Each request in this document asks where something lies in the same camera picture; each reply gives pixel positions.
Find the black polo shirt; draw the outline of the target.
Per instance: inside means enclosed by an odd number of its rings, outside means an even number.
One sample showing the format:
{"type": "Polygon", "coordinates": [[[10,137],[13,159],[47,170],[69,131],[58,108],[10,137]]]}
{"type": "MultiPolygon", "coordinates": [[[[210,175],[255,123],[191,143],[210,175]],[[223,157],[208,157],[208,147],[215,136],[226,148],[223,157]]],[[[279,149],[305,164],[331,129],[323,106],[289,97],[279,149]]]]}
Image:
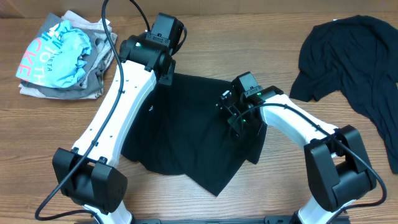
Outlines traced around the black polo shirt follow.
{"type": "Polygon", "coordinates": [[[267,125],[245,120],[237,135],[216,107],[232,90],[224,80],[175,74],[170,86],[158,84],[140,107],[121,154],[147,170],[185,174],[217,196],[244,161],[257,164],[267,125]]]}

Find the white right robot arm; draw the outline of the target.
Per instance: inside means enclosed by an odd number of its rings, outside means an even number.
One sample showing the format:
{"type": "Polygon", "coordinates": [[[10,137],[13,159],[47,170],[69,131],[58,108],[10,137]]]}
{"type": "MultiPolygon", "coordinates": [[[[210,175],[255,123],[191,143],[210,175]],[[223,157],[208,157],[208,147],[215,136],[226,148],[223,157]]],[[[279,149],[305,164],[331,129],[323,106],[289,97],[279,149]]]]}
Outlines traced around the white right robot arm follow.
{"type": "Polygon", "coordinates": [[[265,223],[349,223],[344,212],[376,187],[360,133],[337,128],[295,105],[276,86],[263,88],[250,72],[236,77],[229,123],[241,134],[251,119],[277,128],[301,147],[312,197],[293,215],[265,217],[265,223]]]}

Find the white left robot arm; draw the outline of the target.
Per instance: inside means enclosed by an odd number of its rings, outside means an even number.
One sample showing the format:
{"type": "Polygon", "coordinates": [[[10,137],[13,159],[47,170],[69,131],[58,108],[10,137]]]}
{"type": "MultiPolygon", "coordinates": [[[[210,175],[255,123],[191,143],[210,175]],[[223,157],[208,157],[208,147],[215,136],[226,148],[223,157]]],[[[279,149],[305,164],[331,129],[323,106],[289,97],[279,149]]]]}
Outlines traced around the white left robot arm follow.
{"type": "Polygon", "coordinates": [[[132,223],[123,197],[127,177],[117,170],[137,112],[157,84],[170,85],[187,30],[176,17],[158,14],[152,29],[121,43],[120,65],[92,122],[71,150],[59,148],[52,164],[63,195],[83,206],[95,223],[132,223]]]}

